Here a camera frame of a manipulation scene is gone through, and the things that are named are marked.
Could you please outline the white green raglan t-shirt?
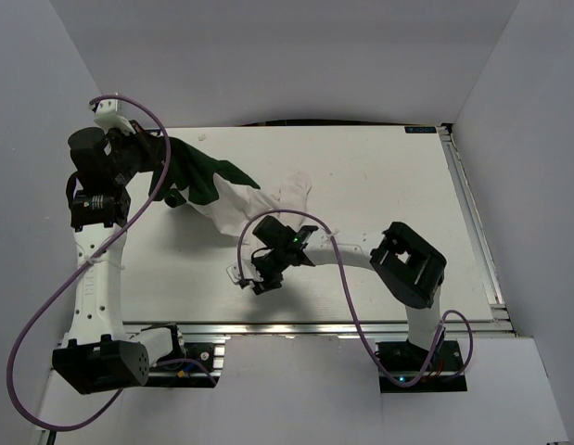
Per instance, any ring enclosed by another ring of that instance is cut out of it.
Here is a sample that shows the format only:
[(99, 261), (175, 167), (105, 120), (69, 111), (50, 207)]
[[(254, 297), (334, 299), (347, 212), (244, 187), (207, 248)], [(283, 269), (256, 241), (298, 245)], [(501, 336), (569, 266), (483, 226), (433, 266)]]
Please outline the white green raglan t-shirt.
[(188, 205), (212, 220), (218, 232), (238, 237), (255, 215), (276, 209), (307, 209), (310, 176), (295, 172), (275, 193), (265, 191), (235, 164), (215, 159), (186, 142), (171, 138), (171, 166), (162, 185), (162, 168), (153, 171), (149, 191), (170, 208)]

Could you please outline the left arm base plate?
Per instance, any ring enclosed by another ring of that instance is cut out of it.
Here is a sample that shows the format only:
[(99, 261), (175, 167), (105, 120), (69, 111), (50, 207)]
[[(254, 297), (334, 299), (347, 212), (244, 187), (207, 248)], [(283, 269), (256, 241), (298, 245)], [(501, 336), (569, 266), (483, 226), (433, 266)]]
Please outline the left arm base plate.
[(224, 344), (221, 341), (188, 342), (186, 361), (152, 368), (147, 388), (214, 388), (223, 369)]

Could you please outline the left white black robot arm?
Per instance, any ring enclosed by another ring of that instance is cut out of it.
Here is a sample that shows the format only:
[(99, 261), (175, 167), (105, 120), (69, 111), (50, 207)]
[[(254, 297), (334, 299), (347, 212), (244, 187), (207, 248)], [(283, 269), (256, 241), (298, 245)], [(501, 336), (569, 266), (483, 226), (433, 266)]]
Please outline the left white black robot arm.
[(126, 130), (83, 128), (68, 145), (76, 170), (66, 195), (82, 271), (67, 343), (53, 351), (52, 366), (83, 395), (142, 387), (157, 363), (177, 369), (186, 351), (176, 324), (130, 335), (121, 317), (127, 185), (139, 172), (162, 168), (165, 142), (131, 121)]

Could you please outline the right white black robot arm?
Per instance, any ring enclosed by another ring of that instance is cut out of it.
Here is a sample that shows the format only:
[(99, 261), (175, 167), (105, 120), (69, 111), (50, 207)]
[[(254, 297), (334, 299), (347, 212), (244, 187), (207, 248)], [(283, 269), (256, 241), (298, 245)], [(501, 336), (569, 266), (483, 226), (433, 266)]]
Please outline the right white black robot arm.
[(299, 230), (267, 215), (252, 231), (262, 243), (244, 265), (245, 285), (260, 295), (282, 286), (290, 267), (343, 265), (372, 270), (405, 308), (407, 354), (417, 368), (427, 370), (442, 357), (440, 288), (447, 261), (422, 236), (403, 222), (382, 233), (356, 236), (329, 234), (316, 225)]

